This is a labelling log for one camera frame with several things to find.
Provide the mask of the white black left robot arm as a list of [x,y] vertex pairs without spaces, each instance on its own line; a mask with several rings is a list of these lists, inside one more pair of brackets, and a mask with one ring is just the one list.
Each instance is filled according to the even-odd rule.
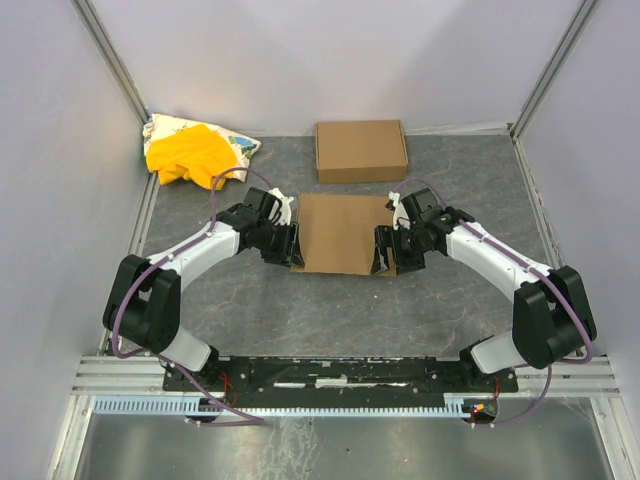
[[243,202],[217,213],[176,246],[149,257],[125,257],[103,314],[112,339],[122,337],[191,372],[215,363],[217,350],[181,325],[182,294],[199,276],[246,249],[258,250],[266,263],[302,267],[293,202],[277,188],[252,187]]

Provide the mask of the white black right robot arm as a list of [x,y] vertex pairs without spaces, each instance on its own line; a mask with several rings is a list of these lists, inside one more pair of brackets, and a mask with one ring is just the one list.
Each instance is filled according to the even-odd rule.
[[496,287],[512,305],[509,332],[471,346],[472,365],[484,374],[528,365],[544,369],[573,362],[583,350],[594,356],[597,337],[580,274],[569,266],[554,269],[534,261],[491,235],[474,217],[445,206],[429,188],[388,195],[388,225],[374,230],[374,275],[423,270],[437,252],[469,267]]

